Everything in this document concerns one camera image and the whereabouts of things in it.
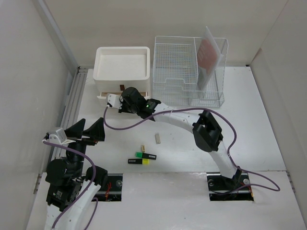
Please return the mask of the white drawer organizer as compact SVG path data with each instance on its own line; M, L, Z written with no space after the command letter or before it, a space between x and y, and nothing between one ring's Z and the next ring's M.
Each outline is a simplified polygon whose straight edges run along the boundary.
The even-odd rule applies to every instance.
M106 106L106 95L121 95L136 88L146 99L151 96L150 49L146 46L99 47L96 50L93 79L98 101Z

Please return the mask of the grey eraser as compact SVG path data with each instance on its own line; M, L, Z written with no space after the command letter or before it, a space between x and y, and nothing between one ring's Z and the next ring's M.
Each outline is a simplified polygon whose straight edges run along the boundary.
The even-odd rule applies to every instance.
M156 144L160 144L160 143L161 143L159 133L156 133L156 134L155 134L155 141L156 141Z

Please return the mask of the booklet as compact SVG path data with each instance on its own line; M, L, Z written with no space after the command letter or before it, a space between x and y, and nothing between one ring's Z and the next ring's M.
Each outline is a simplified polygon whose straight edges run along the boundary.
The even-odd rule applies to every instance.
M198 87L200 91L205 91L222 57L218 44L206 26L197 51Z

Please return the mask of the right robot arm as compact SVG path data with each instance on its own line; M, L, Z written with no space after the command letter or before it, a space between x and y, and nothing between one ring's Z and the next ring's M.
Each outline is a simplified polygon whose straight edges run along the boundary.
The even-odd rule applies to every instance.
M164 122L185 129L193 134L196 146L210 154L218 166L222 183L232 189L240 182L241 171L232 163L223 143L222 128L212 112L203 110L200 114L191 114L192 108L178 109L156 99L145 99L136 88L125 89L116 96L113 105L123 113L137 114L142 119Z

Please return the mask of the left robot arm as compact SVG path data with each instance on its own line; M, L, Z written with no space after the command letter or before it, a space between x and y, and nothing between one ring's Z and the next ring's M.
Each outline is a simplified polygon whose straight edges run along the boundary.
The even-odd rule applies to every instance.
M56 127L47 132L42 142L66 151L65 157L55 158L47 165L46 230L78 230L81 220L99 190L111 189L107 170L94 165L86 156L87 146L105 140L104 119L101 117L88 129L85 119L71 127Z

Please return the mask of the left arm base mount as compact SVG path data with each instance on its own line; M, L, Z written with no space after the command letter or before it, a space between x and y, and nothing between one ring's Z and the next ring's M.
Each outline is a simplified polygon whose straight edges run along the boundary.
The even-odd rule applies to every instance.
M120 202L122 199L123 174L108 174L105 187L95 195L100 202Z

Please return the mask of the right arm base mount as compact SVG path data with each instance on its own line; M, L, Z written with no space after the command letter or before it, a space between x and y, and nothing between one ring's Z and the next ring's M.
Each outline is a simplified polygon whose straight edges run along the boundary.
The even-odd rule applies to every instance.
M236 181L222 177L219 173L208 173L209 199L210 201L254 201L250 186L234 191L249 182L247 173L242 173Z

